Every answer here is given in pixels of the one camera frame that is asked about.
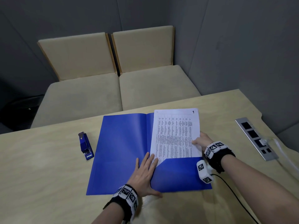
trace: blue stapler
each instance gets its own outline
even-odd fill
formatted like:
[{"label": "blue stapler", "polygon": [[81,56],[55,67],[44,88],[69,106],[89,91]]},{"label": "blue stapler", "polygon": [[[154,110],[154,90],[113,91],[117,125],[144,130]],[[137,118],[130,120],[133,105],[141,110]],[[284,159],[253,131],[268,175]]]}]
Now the blue stapler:
[{"label": "blue stapler", "polygon": [[86,160],[89,160],[94,157],[94,154],[92,151],[92,147],[90,146],[88,137],[84,132],[81,132],[78,135],[80,139],[81,151],[84,153]]}]

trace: person's left hand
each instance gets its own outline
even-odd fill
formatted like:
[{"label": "person's left hand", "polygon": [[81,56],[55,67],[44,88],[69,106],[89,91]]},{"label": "person's left hand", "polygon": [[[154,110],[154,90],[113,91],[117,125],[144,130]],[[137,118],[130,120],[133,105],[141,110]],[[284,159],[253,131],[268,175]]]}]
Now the person's left hand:
[{"label": "person's left hand", "polygon": [[148,152],[145,154],[145,157],[141,162],[140,166],[139,166],[139,159],[138,158],[136,159],[135,170],[132,176],[130,177],[130,179],[128,180],[127,184],[132,186],[136,190],[138,196],[140,197],[154,195],[162,198],[163,197],[162,193],[155,191],[154,189],[151,188],[150,185],[152,174],[154,173],[154,170],[158,164],[158,158],[156,158],[152,163],[155,155],[152,154],[150,158],[149,155],[150,154]]}]

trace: beige upholstery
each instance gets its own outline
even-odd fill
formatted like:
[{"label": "beige upholstery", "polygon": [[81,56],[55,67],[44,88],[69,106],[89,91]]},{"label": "beige upholstery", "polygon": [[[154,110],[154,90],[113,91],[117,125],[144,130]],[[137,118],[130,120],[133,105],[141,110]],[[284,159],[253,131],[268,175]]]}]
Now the beige upholstery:
[{"label": "beige upholstery", "polygon": [[123,110],[200,96],[178,65],[128,72],[119,83]]},{"label": "beige upholstery", "polygon": [[39,40],[60,80],[115,72],[105,33]]},{"label": "beige upholstery", "polygon": [[113,33],[122,73],[172,65],[173,26]]},{"label": "beige upholstery", "polygon": [[31,128],[119,111],[122,106],[117,74],[65,80],[49,86]]}]

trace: light wood tabletop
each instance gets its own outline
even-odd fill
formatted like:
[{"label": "light wood tabletop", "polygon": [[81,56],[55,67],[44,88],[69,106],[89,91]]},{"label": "light wood tabletop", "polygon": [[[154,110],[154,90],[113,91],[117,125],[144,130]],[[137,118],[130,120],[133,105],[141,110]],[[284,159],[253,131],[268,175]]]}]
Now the light wood tabletop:
[{"label": "light wood tabletop", "polygon": [[[299,197],[299,176],[275,144],[270,145],[279,159],[264,161],[235,122],[247,117],[261,135],[277,138],[239,90],[110,115],[177,108],[198,108],[200,128],[211,139],[224,142],[237,158]],[[85,160],[78,133],[87,133],[95,152],[102,120],[103,116],[91,117],[0,135],[0,223],[91,223],[95,219],[111,196],[85,195],[93,159]],[[299,154],[281,145],[299,166]],[[221,176],[249,208],[227,175]],[[215,177],[212,187],[165,193],[163,199],[143,198],[141,213],[133,223],[253,223],[220,179]]]}]

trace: paper document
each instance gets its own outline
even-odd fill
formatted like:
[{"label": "paper document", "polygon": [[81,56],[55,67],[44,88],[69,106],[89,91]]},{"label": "paper document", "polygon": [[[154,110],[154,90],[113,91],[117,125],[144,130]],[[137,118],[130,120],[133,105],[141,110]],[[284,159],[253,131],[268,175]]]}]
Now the paper document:
[{"label": "paper document", "polygon": [[200,136],[197,108],[155,110],[150,154],[169,158],[201,157],[191,142]]}]

